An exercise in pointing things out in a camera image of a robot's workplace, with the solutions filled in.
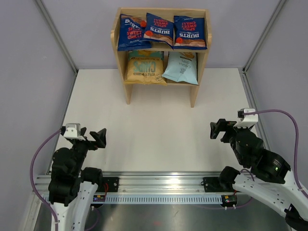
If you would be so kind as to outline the large yellow kettle chips bag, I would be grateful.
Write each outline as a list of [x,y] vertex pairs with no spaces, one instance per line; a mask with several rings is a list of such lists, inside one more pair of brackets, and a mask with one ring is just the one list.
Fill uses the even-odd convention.
[[166,86],[164,73],[164,52],[134,50],[128,52],[127,75],[124,79],[129,84],[158,84]]

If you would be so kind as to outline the light blue cassava chips bag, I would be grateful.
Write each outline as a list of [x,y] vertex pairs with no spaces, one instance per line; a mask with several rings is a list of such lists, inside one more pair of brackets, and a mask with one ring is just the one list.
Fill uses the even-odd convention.
[[194,52],[170,52],[162,77],[174,82],[197,85],[197,58]]

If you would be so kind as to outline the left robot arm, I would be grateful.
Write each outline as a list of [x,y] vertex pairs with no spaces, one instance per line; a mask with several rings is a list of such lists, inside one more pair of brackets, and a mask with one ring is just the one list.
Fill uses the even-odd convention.
[[54,152],[49,183],[49,202],[57,218],[54,227],[58,231],[83,231],[94,194],[102,188],[108,192],[103,172],[99,168],[83,168],[88,151],[106,147],[106,132],[91,131],[93,140],[85,136],[86,128],[80,124],[67,124],[60,134],[72,144]]

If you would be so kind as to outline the blue Burts chips bag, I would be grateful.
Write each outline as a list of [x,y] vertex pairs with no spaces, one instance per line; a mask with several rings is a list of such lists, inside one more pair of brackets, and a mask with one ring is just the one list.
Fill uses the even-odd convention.
[[151,43],[143,39],[146,25],[146,20],[143,18],[121,14],[117,50],[131,51],[151,48]]
[[174,49],[206,50],[205,19],[174,16]]
[[145,41],[163,42],[173,48],[174,23],[151,13],[146,14],[146,20],[143,39]]

